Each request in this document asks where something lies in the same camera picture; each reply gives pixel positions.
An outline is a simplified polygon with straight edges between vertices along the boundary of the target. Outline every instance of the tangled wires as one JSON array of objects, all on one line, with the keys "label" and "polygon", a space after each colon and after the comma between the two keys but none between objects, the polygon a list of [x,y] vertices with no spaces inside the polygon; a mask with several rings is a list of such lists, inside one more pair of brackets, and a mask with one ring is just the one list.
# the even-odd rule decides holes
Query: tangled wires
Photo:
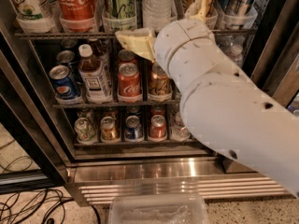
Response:
[{"label": "tangled wires", "polygon": [[[64,223],[65,208],[64,205],[74,200],[70,197],[65,197],[64,194],[58,189],[43,189],[41,191],[31,191],[35,194],[28,203],[26,203],[21,209],[17,204],[21,198],[21,195],[25,192],[12,194],[4,203],[0,203],[0,223],[1,224],[18,224],[23,223],[25,219],[31,217],[44,203],[53,203],[53,205],[47,210],[41,224],[46,224],[50,215],[61,206],[63,210],[63,217],[61,223]],[[18,211],[13,212],[14,207],[18,207]],[[98,223],[101,223],[101,219],[92,206],[92,209],[96,215]]]}]

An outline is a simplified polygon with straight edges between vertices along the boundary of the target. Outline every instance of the beverage cooler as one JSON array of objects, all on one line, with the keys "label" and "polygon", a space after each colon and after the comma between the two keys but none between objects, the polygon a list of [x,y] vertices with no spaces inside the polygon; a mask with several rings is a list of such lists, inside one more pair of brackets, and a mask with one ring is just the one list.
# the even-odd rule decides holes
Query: beverage cooler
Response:
[{"label": "beverage cooler", "polygon": [[[81,206],[146,194],[197,192],[205,199],[288,194],[274,180],[224,158],[194,139],[181,123],[180,93],[175,83],[167,80],[154,61],[138,54],[132,56],[128,50],[123,54],[116,31],[154,27],[157,34],[161,24],[156,20],[164,26],[191,16],[186,12],[189,0],[170,0],[170,21],[147,19],[145,0],[129,0],[136,6],[126,10],[122,23],[107,15],[113,13],[107,4],[117,0],[97,0],[93,17],[85,18],[87,30],[79,21],[62,16],[58,2],[51,5],[51,16],[34,20],[36,10],[22,5],[20,11],[20,6],[11,1],[1,0],[0,10],[1,123],[19,139],[36,168],[2,174],[2,193],[64,185]],[[213,1],[215,8],[206,18],[219,47],[227,49],[231,41],[241,45],[241,60],[235,62],[294,115],[299,110],[297,2],[254,0],[248,15],[251,24],[234,28],[222,26],[229,23],[229,18]],[[30,22],[21,17],[22,12]],[[98,79],[107,86],[107,91],[102,86],[101,92],[107,95],[100,100],[93,96],[99,91],[93,89],[93,81],[86,89],[87,78],[78,63],[84,57],[84,46],[92,48],[94,39],[106,49],[105,61],[109,61]],[[235,51],[226,52],[229,56]],[[72,54],[74,57],[65,61]],[[127,95],[134,93],[137,85],[134,78],[128,81],[119,68],[126,66],[128,71],[132,63],[138,71],[137,95]],[[57,77],[62,69],[68,74],[69,67],[72,76],[66,76],[68,85],[62,86]],[[70,102],[69,97],[75,97],[76,102]],[[84,140],[82,133],[90,137]],[[17,181],[19,186],[11,189]]]}]

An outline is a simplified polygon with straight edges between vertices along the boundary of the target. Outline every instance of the floor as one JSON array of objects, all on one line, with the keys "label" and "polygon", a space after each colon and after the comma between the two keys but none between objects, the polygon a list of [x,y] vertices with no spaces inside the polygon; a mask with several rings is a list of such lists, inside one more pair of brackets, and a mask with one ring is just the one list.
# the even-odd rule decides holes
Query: floor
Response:
[{"label": "floor", "polygon": [[[50,191],[48,199],[44,204],[28,219],[22,221],[22,224],[40,224],[43,223],[43,217],[50,210],[50,208],[57,203],[57,193],[61,192],[65,197],[69,197],[69,194],[63,187],[55,189],[56,191]],[[38,192],[26,192],[22,193],[19,200],[14,204],[14,199],[10,199],[7,203],[12,205],[11,213],[18,214],[26,204],[28,204]],[[1,195],[0,203],[5,203],[12,194]],[[35,200],[29,204],[33,206],[38,203]],[[102,224],[108,223],[108,206],[96,206],[97,212],[101,218]],[[69,202],[64,204],[64,210],[60,206],[49,217],[54,219],[54,223],[64,224],[96,224],[97,218],[95,212],[91,207],[79,207],[75,202]],[[206,201],[206,210],[208,213],[208,219],[210,224],[299,224],[299,200],[295,200],[290,196],[285,197],[266,197],[256,198],[246,201],[237,200],[214,200]],[[19,216],[14,220],[11,218],[8,220],[6,217],[8,210],[4,211],[1,216],[0,223],[18,223],[18,220],[25,217]]]}]

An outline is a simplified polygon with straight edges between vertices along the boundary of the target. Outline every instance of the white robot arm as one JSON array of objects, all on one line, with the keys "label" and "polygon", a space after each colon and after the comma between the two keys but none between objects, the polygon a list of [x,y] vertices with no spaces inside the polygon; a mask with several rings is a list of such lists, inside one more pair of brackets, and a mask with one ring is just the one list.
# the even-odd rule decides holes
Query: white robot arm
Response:
[{"label": "white robot arm", "polygon": [[165,26],[154,50],[182,94],[180,112],[192,135],[299,197],[299,118],[259,90],[199,20]]}]

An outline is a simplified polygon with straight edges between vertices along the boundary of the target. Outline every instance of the speckled floor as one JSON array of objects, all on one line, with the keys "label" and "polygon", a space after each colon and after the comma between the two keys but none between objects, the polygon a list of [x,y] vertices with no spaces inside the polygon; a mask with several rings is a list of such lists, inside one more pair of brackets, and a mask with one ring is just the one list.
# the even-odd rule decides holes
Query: speckled floor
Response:
[{"label": "speckled floor", "polygon": [[[65,197],[69,197],[64,188],[59,188]],[[0,196],[3,203],[11,194]],[[20,211],[34,196],[34,193],[22,194],[17,205],[13,207],[13,213]],[[38,211],[23,224],[40,224],[43,216],[55,202],[44,203]],[[76,203],[66,203],[64,224],[96,224],[97,219],[91,207],[79,207]],[[101,223],[108,223],[107,206],[96,206],[101,217]],[[299,200],[290,196],[265,197],[250,200],[207,200],[206,209],[210,224],[299,224]],[[63,209],[60,207],[51,215],[54,223],[62,223]]]}]

